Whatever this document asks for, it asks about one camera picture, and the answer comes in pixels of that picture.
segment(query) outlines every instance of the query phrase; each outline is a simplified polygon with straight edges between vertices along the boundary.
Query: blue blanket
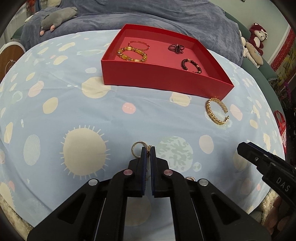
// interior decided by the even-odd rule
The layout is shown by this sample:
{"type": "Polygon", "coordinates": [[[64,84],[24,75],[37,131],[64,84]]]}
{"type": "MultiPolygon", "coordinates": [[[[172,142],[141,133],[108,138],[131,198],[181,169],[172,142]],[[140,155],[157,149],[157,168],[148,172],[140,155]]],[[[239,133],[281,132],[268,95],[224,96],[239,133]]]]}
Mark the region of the blue blanket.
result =
{"type": "Polygon", "coordinates": [[[29,50],[54,37],[91,30],[121,29],[126,23],[189,35],[207,49],[238,65],[242,63],[243,48],[238,25],[209,0],[63,0],[59,8],[41,10],[25,24],[21,43],[29,50]],[[64,7],[76,7],[77,18],[40,37],[40,23],[44,16],[64,7]]]}

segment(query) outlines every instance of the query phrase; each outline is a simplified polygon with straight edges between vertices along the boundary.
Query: red box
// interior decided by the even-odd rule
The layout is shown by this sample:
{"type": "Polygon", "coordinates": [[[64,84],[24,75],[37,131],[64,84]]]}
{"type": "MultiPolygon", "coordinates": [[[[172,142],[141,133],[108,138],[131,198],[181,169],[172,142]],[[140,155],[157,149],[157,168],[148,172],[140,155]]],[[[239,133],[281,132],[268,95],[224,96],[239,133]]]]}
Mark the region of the red box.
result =
{"type": "MultiPolygon", "coordinates": [[[[131,45],[146,48],[139,43],[131,45]]],[[[134,51],[125,51],[124,54],[131,58],[142,57],[134,51]]],[[[108,47],[101,62],[105,85],[152,88],[220,100],[234,87],[220,64],[198,40],[161,28],[126,24],[108,47]],[[145,51],[145,63],[126,61],[117,56],[118,50],[127,47],[130,41],[142,41],[150,46],[145,51]],[[185,46],[184,53],[169,51],[171,44],[185,46]],[[188,71],[183,70],[181,61],[186,58],[196,62],[202,73],[193,73],[197,70],[191,63],[185,64],[188,71]]]]}

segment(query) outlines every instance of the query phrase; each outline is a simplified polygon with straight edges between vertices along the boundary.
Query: red teddy bear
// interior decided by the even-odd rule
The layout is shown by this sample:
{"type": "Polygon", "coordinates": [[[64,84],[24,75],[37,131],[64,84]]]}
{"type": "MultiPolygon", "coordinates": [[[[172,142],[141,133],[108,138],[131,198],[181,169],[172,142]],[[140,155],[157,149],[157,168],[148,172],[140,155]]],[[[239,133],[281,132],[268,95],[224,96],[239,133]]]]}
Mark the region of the red teddy bear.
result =
{"type": "Polygon", "coordinates": [[[249,42],[257,49],[260,55],[263,55],[263,51],[261,50],[264,45],[262,41],[267,39],[268,34],[266,30],[257,23],[250,28],[251,37],[249,42]]]}

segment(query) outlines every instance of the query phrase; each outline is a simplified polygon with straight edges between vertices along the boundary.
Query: silver screw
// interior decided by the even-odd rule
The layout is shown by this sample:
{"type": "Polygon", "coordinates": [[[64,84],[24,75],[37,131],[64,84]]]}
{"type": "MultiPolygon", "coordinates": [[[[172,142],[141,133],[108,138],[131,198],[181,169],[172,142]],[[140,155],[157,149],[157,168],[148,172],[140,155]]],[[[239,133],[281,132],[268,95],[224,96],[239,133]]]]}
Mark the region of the silver screw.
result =
{"type": "Polygon", "coordinates": [[[196,182],[195,178],[194,177],[186,177],[185,179],[188,179],[188,180],[191,180],[191,181],[194,181],[196,182]]]}
{"type": "Polygon", "coordinates": [[[98,184],[98,180],[97,179],[90,179],[89,180],[89,185],[90,186],[95,186],[95,185],[97,185],[98,184]]]}
{"type": "Polygon", "coordinates": [[[199,184],[205,187],[209,184],[209,181],[206,179],[200,179],[199,184]]]}
{"type": "Polygon", "coordinates": [[[123,171],[123,174],[126,175],[126,176],[130,176],[133,174],[133,171],[131,169],[126,169],[123,171]]]}
{"type": "Polygon", "coordinates": [[[173,174],[173,171],[170,170],[170,169],[166,169],[164,172],[163,172],[164,175],[166,176],[171,176],[173,174]]]}

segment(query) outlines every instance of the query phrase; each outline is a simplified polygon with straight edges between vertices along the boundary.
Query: green sofa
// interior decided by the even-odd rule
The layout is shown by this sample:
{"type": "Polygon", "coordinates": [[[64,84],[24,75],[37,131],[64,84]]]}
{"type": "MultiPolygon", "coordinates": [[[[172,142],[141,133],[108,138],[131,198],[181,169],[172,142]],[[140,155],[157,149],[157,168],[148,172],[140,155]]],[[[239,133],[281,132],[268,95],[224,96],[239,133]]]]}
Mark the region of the green sofa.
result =
{"type": "MultiPolygon", "coordinates": [[[[227,18],[238,24],[239,29],[242,32],[242,36],[246,40],[249,40],[251,37],[251,32],[229,13],[225,12],[225,15],[227,18]]],[[[259,85],[261,91],[263,92],[272,112],[274,113],[276,110],[278,110],[284,116],[281,103],[279,102],[279,99],[276,93],[274,92],[273,88],[268,83],[268,81],[277,79],[277,75],[264,59],[263,62],[264,64],[257,68],[250,60],[244,58],[241,67],[245,71],[247,71],[251,76],[253,76],[253,78],[259,85]]]]}

